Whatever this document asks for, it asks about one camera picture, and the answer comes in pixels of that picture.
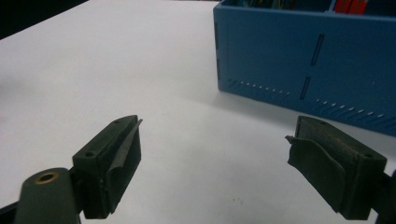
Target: blue plastic box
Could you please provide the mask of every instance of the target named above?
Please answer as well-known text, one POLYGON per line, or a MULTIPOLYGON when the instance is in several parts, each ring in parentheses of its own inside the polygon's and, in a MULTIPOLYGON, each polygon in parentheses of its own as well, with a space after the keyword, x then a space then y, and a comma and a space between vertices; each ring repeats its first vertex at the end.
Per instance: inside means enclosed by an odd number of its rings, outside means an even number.
POLYGON ((396 1, 214 8, 219 89, 396 136, 396 1))

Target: screw hole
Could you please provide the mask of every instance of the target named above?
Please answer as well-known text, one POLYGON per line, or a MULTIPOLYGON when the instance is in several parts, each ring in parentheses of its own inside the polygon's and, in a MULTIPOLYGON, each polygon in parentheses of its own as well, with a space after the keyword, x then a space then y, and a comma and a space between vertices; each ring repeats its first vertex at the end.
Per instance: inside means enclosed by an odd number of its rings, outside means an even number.
POLYGON ((51 181, 53 181, 54 179, 58 178, 59 174, 55 173, 55 172, 50 172, 50 173, 46 173, 41 175, 39 178, 37 178, 35 180, 35 183, 37 185, 42 185, 42 184, 47 184, 51 181))

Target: red object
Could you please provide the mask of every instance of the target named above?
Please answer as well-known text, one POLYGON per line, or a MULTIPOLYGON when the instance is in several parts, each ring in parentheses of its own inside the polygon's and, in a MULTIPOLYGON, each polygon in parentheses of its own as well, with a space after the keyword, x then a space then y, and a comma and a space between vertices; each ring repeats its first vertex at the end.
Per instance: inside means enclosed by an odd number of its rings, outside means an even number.
POLYGON ((348 13, 352 0, 337 0, 334 11, 339 13, 348 13))
POLYGON ((349 14, 363 14, 369 0, 353 0, 349 7, 349 14))

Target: white table surface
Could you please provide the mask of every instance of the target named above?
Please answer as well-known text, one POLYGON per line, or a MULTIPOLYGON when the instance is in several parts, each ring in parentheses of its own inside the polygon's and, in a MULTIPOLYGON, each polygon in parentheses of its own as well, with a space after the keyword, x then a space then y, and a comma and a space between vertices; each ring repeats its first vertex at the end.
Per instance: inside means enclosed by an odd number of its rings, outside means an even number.
MULTIPOLYGON (((1 40, 0 206, 136 114, 134 178, 115 214, 83 223, 374 223, 335 214, 287 164, 300 113, 218 91, 215 4, 91 0, 1 40)), ((395 138, 332 124, 396 169, 395 138)))

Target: dark background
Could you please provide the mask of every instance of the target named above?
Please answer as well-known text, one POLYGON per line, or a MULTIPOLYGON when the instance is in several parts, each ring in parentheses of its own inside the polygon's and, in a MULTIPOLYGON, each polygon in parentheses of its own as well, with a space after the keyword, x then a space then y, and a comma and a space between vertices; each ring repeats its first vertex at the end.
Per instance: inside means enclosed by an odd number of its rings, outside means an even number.
POLYGON ((0 39, 88 0, 0 0, 0 39))

